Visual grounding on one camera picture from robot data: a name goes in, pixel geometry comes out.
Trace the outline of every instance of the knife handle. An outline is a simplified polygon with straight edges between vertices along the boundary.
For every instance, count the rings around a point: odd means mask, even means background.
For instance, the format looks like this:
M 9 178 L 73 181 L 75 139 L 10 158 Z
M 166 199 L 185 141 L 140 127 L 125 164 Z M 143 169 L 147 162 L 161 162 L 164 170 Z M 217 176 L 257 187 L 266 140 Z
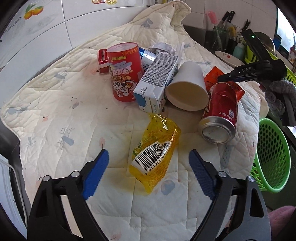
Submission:
M 248 28 L 248 26 L 250 25 L 250 23 L 251 23 L 251 21 L 247 19 L 247 21 L 246 21 L 244 27 L 242 28 L 242 31 L 247 30 L 247 28 Z
M 230 12 L 226 12 L 225 15 L 223 16 L 223 18 L 221 19 L 223 22 L 225 22 L 225 20 L 228 18 Z
M 229 16 L 228 16 L 228 20 L 227 20 L 227 22 L 231 23 L 231 21 L 232 21 L 234 15 L 235 15 L 235 11 L 231 11 L 230 14 L 229 14 Z

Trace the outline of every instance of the blue gripper pad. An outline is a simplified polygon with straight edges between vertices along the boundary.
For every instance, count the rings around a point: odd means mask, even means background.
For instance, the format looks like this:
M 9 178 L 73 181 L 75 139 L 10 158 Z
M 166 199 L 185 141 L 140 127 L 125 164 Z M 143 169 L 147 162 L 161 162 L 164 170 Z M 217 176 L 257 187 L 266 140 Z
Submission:
M 208 196 L 213 201 L 215 199 L 214 181 L 201 163 L 201 160 L 199 160 L 193 151 L 189 153 L 189 164 L 204 195 Z
M 84 200 L 94 195 L 97 186 L 109 164 L 109 153 L 107 150 L 103 150 L 102 155 L 96 162 L 96 165 L 92 168 L 87 178 L 83 182 L 82 196 Z

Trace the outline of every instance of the white paper cup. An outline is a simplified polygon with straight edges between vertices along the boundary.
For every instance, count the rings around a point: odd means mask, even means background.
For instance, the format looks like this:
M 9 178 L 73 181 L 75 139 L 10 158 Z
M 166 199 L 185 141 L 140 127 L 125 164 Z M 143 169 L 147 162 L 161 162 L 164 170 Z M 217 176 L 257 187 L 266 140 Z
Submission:
M 167 99 L 176 107 L 197 111 L 206 107 L 209 95 L 201 67 L 192 61 L 184 62 L 166 88 Z

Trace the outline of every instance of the barcode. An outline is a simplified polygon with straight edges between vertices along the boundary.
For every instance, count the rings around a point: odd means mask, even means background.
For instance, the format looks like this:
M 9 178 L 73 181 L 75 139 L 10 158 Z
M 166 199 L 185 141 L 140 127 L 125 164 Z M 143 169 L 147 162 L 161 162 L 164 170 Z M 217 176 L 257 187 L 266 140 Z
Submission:
M 168 81 L 168 77 L 177 60 L 178 56 L 176 55 L 159 53 L 143 75 L 141 81 L 154 86 L 163 87 Z
M 148 174 L 157 167 L 164 159 L 168 149 L 170 148 L 170 141 L 164 143 L 155 142 L 141 151 L 132 161 L 132 165 L 139 169 L 143 174 Z

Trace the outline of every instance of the green plastic basket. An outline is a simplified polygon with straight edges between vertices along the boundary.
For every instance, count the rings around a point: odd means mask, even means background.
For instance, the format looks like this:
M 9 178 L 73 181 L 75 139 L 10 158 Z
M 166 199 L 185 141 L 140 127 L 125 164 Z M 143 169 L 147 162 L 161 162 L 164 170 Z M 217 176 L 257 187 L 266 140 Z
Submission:
M 290 150 L 281 129 L 270 119 L 259 122 L 258 146 L 251 175 L 261 191 L 280 192 L 291 168 Z
M 272 57 L 272 59 L 278 59 L 276 56 L 274 56 L 272 53 L 268 52 L 270 54 L 270 56 Z M 247 64 L 250 63 L 254 63 L 255 61 L 257 61 L 256 56 L 254 56 L 253 52 L 251 51 L 251 49 L 249 48 L 249 46 L 247 46 L 247 54 L 245 56 L 245 62 Z M 296 85 L 296 76 L 293 74 L 293 72 L 287 67 L 287 77 L 286 79 L 290 82 L 292 82 L 294 85 Z

